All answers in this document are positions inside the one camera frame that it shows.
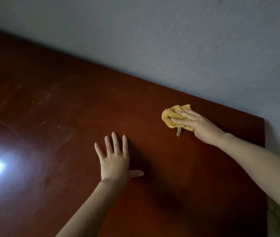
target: person's left hand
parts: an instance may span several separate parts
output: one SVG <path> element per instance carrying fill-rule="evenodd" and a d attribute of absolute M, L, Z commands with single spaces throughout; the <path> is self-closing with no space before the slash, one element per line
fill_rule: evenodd
<path fill-rule="evenodd" d="M 127 137 L 122 137 L 122 152 L 116 133 L 112 133 L 114 151 L 112 151 L 109 136 L 105 137 L 107 157 L 104 156 L 98 143 L 95 143 L 95 150 L 100 160 L 102 181 L 112 181 L 120 186 L 125 186 L 127 180 L 131 177 L 142 176 L 144 173 L 140 170 L 129 170 L 129 153 Z"/>

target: finger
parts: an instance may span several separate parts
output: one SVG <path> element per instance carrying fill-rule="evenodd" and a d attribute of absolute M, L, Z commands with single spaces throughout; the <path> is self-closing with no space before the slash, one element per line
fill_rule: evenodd
<path fill-rule="evenodd" d="M 139 177 L 139 176 L 142 176 L 142 175 L 144 175 L 144 172 L 140 171 L 140 170 L 130 170 L 129 171 L 129 178 Z"/>
<path fill-rule="evenodd" d="M 106 143 L 107 155 L 112 154 L 112 147 L 111 147 L 111 143 L 110 143 L 110 139 L 109 139 L 108 135 L 106 135 L 106 137 L 105 137 L 105 143 Z"/>
<path fill-rule="evenodd" d="M 193 110 L 190 110 L 190 109 L 188 109 L 188 108 L 186 108 L 186 107 L 183 107 L 183 110 L 184 110 L 185 112 L 189 113 L 189 114 L 192 114 L 192 115 L 195 115 L 195 116 L 198 116 L 198 117 L 202 117 L 201 114 L 198 114 L 197 112 L 195 112 L 195 111 L 193 111 Z"/>
<path fill-rule="evenodd" d="M 96 142 L 95 142 L 95 150 L 96 150 L 96 153 L 97 153 L 97 155 L 98 155 L 98 157 L 99 157 L 99 160 L 100 160 L 101 162 L 104 161 L 105 156 L 103 155 L 103 152 L 101 151 L 101 149 L 100 149 L 98 143 L 96 143 Z"/>
<path fill-rule="evenodd" d="M 190 127 L 194 127 L 194 125 L 195 125 L 195 122 L 191 121 L 191 120 L 180 120 L 180 119 L 175 119 L 175 118 L 171 118 L 171 120 L 175 124 L 180 124 L 180 125 L 185 125 L 185 126 L 190 126 Z"/>
<path fill-rule="evenodd" d="M 115 132 L 113 132 L 111 134 L 112 136 L 112 142 L 114 143 L 114 152 L 115 153 L 120 153 L 120 146 L 119 146 L 119 142 L 118 142 L 118 138 L 117 138 L 117 134 Z"/>
<path fill-rule="evenodd" d="M 128 154 L 129 150 L 128 150 L 128 139 L 126 137 L 126 135 L 123 135 L 122 137 L 122 152 L 124 154 Z"/>
<path fill-rule="evenodd" d="M 197 116 L 192 115 L 192 114 L 188 114 L 185 111 L 176 111 L 176 113 L 178 113 L 179 115 L 184 116 L 184 117 L 186 117 L 187 119 L 190 119 L 190 120 L 196 120 L 197 119 Z"/>

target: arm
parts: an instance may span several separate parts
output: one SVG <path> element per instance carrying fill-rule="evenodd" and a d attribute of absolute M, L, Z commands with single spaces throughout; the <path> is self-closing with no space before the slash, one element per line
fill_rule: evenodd
<path fill-rule="evenodd" d="M 280 205 L 280 155 L 224 133 L 192 110 L 184 109 L 184 112 L 178 111 L 178 114 L 189 120 L 172 119 L 174 123 L 193 127 L 198 139 L 230 155 L 254 182 Z"/>
<path fill-rule="evenodd" d="M 92 237 L 98 236 L 109 207 L 112 205 L 127 180 L 143 175 L 142 171 L 129 171 L 128 142 L 122 137 L 122 152 L 120 151 L 117 135 L 112 133 L 114 152 L 109 137 L 105 137 L 107 157 L 104 156 L 97 143 L 95 149 L 100 160 L 101 181 L 66 223 L 56 237 Z"/>

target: yellow cloth strap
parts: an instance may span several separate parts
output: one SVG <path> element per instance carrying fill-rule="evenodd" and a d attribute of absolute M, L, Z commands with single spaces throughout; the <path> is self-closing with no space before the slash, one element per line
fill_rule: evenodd
<path fill-rule="evenodd" d="M 176 119 L 181 119 L 181 120 L 188 120 L 186 117 L 184 116 L 181 116 L 179 114 L 177 114 L 175 112 L 176 111 L 183 111 L 183 107 L 187 108 L 187 109 L 190 109 L 191 110 L 191 106 L 190 104 L 188 105 L 183 105 L 183 106 L 180 106 L 180 105 L 175 105 L 171 108 L 168 108 L 166 109 L 165 111 L 163 111 L 162 113 L 162 120 L 166 123 L 166 125 L 169 127 L 169 128 L 177 128 L 177 134 L 176 136 L 180 136 L 180 133 L 182 131 L 182 128 L 186 129 L 186 130 L 189 130 L 189 131 L 194 131 L 194 129 L 190 126 L 185 126 L 185 125 L 179 125 L 179 124 L 175 124 L 171 118 L 176 118 Z"/>

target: yellow cloth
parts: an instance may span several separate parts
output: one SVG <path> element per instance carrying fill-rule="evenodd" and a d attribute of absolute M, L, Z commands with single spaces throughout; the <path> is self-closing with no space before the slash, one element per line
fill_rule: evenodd
<path fill-rule="evenodd" d="M 183 117 L 179 114 L 177 114 L 175 112 L 175 110 L 177 111 L 183 111 L 183 107 L 187 108 L 187 109 L 190 109 L 191 110 L 191 106 L 190 104 L 188 105 L 183 105 L 183 106 L 180 106 L 180 105 L 175 105 L 171 108 L 168 108 L 166 109 L 165 111 L 163 111 L 162 113 L 162 120 L 166 123 L 166 125 L 169 127 L 169 128 L 177 128 L 177 134 L 176 136 L 180 136 L 180 133 L 182 131 L 182 128 L 186 129 L 186 130 L 189 130 L 189 131 L 194 131 L 194 129 L 190 126 L 185 126 L 185 125 L 179 125 L 179 124 L 175 124 L 171 118 L 176 118 L 176 119 L 181 119 L 181 120 L 188 120 L 186 117 Z"/>

